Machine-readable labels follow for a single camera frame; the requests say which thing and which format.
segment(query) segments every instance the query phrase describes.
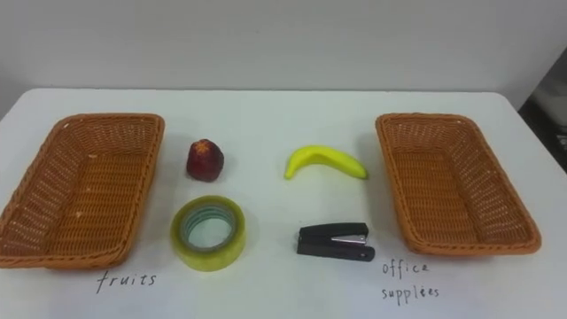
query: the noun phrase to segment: brown wicker basket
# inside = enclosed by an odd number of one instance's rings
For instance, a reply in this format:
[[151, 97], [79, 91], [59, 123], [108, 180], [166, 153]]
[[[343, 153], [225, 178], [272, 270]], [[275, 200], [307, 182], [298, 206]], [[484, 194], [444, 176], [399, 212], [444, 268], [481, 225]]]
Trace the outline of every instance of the brown wicker basket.
[[55, 125], [0, 217], [2, 268], [124, 261], [164, 132], [158, 115], [80, 114]]
[[534, 253], [541, 237], [477, 125], [450, 114], [376, 122], [402, 236], [415, 253]]

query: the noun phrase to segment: yellow banana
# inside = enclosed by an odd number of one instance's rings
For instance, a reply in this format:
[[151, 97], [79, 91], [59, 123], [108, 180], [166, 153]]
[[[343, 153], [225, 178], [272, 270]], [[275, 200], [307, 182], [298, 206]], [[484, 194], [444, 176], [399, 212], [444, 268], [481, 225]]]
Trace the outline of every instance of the yellow banana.
[[356, 178], [366, 178], [364, 166], [345, 152], [329, 146], [309, 145], [297, 149], [287, 163], [285, 179], [291, 179], [300, 168], [311, 164], [324, 164]]

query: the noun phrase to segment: apple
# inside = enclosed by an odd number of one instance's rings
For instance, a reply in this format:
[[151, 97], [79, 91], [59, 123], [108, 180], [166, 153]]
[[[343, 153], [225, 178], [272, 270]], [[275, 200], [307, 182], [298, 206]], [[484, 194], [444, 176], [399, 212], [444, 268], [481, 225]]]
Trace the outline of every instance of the apple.
[[213, 182], [224, 166], [224, 155], [215, 143], [201, 139], [193, 143], [187, 159], [187, 174], [198, 181]]

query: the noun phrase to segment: black stapler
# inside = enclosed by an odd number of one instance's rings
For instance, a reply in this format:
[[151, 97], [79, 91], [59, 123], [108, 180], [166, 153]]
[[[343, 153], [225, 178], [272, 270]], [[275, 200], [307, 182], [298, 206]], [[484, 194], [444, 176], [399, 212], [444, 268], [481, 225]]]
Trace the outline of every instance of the black stapler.
[[372, 261], [374, 248], [366, 246], [369, 228], [364, 222], [340, 222], [303, 227], [298, 253], [350, 261]]

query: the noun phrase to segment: table surface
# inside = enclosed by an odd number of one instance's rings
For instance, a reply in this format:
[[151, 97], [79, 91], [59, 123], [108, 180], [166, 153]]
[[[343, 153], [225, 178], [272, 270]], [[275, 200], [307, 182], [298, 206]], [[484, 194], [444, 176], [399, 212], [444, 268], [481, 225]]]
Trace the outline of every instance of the table surface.
[[[0, 205], [57, 120], [99, 112], [157, 113], [166, 121], [134, 248], [107, 273], [135, 282], [100, 285], [103, 270], [2, 269], [3, 318], [533, 319], [567, 313], [567, 176], [500, 95], [34, 89], [0, 122]], [[410, 253], [400, 240], [374, 129], [378, 115], [394, 112], [473, 119], [540, 227], [541, 249], [485, 258]], [[217, 182], [185, 176], [189, 145], [199, 138], [215, 141], [225, 154]], [[288, 156], [304, 144], [351, 153], [370, 178], [312, 166], [285, 181]], [[175, 212], [206, 194], [235, 200], [248, 235], [240, 258], [213, 273], [185, 266], [168, 242]], [[297, 255], [299, 228], [327, 222], [366, 222], [377, 257], [357, 262]]]

